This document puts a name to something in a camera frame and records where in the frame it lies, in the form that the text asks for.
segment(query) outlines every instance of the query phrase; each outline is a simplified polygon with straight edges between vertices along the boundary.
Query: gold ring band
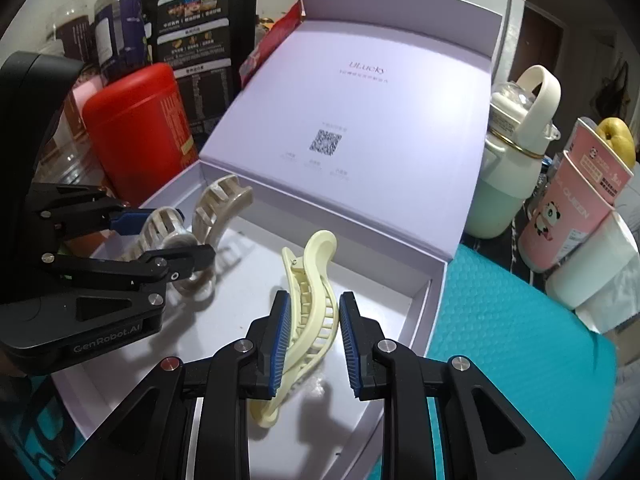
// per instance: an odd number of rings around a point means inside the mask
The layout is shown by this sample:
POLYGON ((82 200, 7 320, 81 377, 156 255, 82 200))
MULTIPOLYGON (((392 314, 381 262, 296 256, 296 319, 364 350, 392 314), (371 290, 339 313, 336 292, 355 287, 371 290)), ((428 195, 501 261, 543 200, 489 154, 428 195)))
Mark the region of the gold ring band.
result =
POLYGON ((539 155, 537 153, 530 152, 525 148, 521 148, 515 142, 513 142, 509 137, 505 137, 503 134, 496 132, 493 128, 489 128, 489 133, 492 134, 492 136, 498 137, 498 139, 500 139, 502 142, 504 142, 505 144, 508 144, 514 150, 518 150, 523 155, 527 155, 530 158, 535 158, 536 160, 542 160, 543 158, 545 158, 544 155, 539 155))

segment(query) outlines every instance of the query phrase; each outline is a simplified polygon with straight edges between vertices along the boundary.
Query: red lid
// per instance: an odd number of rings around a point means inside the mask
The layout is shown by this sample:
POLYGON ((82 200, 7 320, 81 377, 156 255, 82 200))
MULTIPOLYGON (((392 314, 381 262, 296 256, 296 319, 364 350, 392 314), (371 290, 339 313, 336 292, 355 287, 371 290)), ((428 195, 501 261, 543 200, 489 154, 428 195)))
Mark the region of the red lid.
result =
POLYGON ((82 109, 85 123, 101 123, 177 83, 166 63, 155 63, 112 83, 92 96, 82 109))

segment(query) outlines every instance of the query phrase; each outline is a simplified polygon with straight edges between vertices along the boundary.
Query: box lid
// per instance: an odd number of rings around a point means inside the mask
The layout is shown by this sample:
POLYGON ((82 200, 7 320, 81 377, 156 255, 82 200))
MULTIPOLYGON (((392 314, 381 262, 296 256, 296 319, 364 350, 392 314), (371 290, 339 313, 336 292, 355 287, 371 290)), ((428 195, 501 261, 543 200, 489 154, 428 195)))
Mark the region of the box lid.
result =
POLYGON ((306 22, 201 159, 451 260, 478 178, 500 16, 463 0, 303 1, 306 22))

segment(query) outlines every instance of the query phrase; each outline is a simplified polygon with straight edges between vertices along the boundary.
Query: paper cup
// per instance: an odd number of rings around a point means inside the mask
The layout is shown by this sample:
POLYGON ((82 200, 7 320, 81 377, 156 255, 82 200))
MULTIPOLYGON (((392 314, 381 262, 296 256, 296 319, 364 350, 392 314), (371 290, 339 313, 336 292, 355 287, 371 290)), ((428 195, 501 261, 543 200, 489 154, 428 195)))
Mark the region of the paper cup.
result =
POLYGON ((593 233, 613 211, 564 152, 542 200, 518 240, 534 272, 550 269, 593 233))
MULTIPOLYGON (((575 309, 607 285, 638 254, 629 227, 612 211, 572 256, 546 280, 546 294, 575 309)), ((612 309, 610 304, 601 308, 612 309)))
POLYGON ((567 143, 569 158, 610 204, 634 176, 584 119, 578 119, 567 143))

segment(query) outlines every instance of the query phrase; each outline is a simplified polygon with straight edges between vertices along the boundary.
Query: red plastic bottle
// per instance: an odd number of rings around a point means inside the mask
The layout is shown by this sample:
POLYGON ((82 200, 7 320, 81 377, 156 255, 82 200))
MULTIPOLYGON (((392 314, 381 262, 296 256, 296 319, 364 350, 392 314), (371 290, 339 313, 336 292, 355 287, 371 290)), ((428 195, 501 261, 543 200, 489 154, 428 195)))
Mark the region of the red plastic bottle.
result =
POLYGON ((118 196, 138 206, 197 160, 174 71, 157 63, 91 97, 84 124, 118 196))

